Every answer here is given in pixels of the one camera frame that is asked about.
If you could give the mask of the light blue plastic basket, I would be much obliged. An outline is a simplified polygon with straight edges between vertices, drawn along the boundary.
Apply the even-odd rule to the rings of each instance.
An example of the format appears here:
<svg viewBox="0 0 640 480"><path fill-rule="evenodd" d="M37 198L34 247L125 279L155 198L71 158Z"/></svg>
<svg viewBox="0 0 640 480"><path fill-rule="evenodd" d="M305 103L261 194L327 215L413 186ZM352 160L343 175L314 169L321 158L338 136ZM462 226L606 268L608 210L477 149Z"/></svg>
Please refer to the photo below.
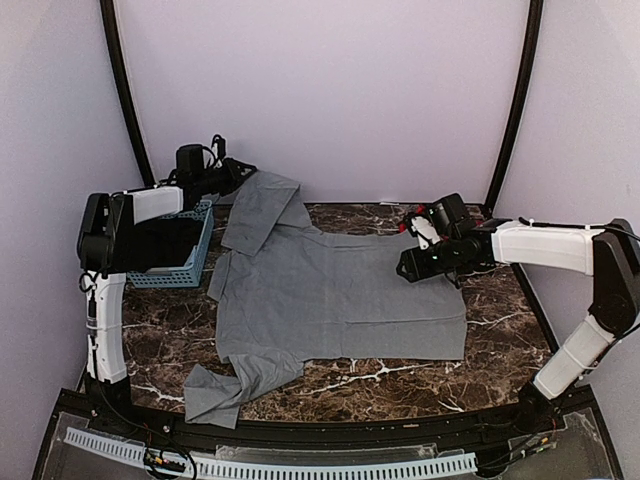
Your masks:
<svg viewBox="0 0 640 480"><path fill-rule="evenodd" d="M198 287L213 226L211 200L200 201L194 210L136 225L129 281L136 288Z"/></svg>

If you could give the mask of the grey long sleeve shirt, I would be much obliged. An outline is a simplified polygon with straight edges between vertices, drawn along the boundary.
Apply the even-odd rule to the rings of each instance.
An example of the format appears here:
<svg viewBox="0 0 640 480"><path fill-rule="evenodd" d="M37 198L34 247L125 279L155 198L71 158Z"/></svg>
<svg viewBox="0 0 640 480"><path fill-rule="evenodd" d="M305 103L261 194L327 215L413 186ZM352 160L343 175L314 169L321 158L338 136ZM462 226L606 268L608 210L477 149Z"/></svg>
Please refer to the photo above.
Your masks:
<svg viewBox="0 0 640 480"><path fill-rule="evenodd" d="M309 360L459 360L466 307L443 276L401 278L392 236L316 228L296 181L257 172L239 189L208 294L217 305L215 346L233 367L195 366L184 383L190 423L234 428L240 407L297 378Z"/></svg>

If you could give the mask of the red black plaid shirt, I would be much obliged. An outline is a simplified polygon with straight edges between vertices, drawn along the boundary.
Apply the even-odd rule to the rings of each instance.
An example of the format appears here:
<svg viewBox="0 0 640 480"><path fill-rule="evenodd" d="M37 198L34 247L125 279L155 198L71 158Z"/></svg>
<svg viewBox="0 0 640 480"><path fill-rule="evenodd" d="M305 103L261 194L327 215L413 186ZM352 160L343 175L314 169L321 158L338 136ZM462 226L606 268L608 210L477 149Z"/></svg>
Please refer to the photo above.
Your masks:
<svg viewBox="0 0 640 480"><path fill-rule="evenodd" d="M418 240L400 255L396 273L409 282L493 266L491 230L482 227L464 204L444 201L407 214L404 231Z"/></svg>

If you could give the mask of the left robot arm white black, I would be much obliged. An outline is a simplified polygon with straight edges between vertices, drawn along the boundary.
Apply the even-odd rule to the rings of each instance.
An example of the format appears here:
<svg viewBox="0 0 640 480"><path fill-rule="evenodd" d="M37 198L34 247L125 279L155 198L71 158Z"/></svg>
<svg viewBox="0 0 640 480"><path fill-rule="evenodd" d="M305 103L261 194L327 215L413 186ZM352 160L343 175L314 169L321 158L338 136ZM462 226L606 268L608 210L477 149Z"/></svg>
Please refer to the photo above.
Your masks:
<svg viewBox="0 0 640 480"><path fill-rule="evenodd" d="M158 268L169 286L198 285L213 227L211 196L234 193L256 170L190 144L159 183L88 197L76 247L87 308L85 383L91 395L113 397L101 417L120 436L141 427L140 412L122 399L130 393L122 340L128 275Z"/></svg>

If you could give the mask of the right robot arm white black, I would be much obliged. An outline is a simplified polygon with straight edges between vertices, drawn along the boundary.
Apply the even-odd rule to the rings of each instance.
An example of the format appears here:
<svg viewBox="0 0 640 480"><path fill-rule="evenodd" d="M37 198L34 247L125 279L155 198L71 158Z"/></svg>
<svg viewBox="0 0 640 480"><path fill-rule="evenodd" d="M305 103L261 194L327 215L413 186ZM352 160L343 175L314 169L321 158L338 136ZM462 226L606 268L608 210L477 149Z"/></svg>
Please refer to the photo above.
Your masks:
<svg viewBox="0 0 640 480"><path fill-rule="evenodd" d="M439 221L411 214L403 228L417 244L402 252L398 274L410 282L455 277L499 265L522 268L545 313L573 313L552 330L563 343L535 374L510 413L521 434L549 416L551 401L596 369L619 342L639 329L639 238L616 219L605 225L557 225L525 219Z"/></svg>

